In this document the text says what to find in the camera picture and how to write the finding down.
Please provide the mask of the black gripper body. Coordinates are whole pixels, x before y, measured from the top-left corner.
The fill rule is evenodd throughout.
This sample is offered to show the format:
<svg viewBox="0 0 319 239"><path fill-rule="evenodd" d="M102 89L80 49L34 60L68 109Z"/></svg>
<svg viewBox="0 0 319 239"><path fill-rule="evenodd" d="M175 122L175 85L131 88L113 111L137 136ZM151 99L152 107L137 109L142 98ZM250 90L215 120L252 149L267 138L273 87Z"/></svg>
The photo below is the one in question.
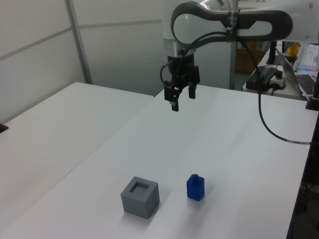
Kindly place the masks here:
<svg viewBox="0 0 319 239"><path fill-rule="evenodd" d="M184 89L186 86L196 88L200 82L199 67L194 64L194 54L182 57L167 57L168 70L171 73L171 80L165 81L165 86Z"/></svg>

